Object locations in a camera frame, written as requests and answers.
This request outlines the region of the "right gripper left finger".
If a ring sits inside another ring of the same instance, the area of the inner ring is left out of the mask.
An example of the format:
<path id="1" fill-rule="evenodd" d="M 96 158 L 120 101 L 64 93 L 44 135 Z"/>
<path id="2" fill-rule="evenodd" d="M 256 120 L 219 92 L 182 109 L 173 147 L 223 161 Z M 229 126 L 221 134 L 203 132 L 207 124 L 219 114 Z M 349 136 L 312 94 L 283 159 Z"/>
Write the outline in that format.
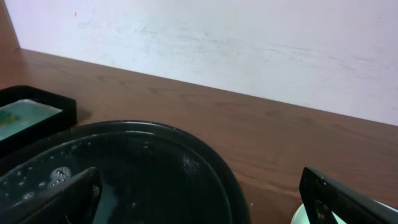
<path id="1" fill-rule="evenodd" d="M 97 168 L 90 167 L 1 214 L 1 223 L 92 224 L 101 199 Z"/>

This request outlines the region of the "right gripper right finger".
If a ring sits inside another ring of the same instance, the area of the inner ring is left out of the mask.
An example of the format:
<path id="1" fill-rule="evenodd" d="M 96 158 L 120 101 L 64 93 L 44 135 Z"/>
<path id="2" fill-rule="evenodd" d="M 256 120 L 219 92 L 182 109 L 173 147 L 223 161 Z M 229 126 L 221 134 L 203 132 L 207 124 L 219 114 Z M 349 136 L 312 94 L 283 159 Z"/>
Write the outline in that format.
<path id="1" fill-rule="evenodd" d="M 397 212 L 311 167 L 303 169 L 299 191 L 310 224 L 397 223 Z"/>

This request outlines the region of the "mint plate with three smears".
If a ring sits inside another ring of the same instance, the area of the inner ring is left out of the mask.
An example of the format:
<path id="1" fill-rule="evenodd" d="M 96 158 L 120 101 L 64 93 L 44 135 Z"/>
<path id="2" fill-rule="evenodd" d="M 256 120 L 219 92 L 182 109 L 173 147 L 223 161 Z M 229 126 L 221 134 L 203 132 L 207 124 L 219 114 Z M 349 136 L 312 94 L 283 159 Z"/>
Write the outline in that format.
<path id="1" fill-rule="evenodd" d="M 368 200 L 368 207 L 353 201 L 315 208 L 307 213 L 307 205 L 301 204 L 291 223 L 397 223 L 397 209 L 376 200 Z"/>

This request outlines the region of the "green scrubbing sponge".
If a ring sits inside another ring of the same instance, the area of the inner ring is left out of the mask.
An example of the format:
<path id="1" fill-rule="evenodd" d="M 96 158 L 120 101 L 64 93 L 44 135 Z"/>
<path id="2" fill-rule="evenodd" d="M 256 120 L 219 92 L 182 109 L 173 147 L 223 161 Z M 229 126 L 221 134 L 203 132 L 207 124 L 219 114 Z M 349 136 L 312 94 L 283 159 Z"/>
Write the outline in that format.
<path id="1" fill-rule="evenodd" d="M 11 123 L 16 120 L 16 116 L 8 111 L 0 111 L 0 125 Z"/>

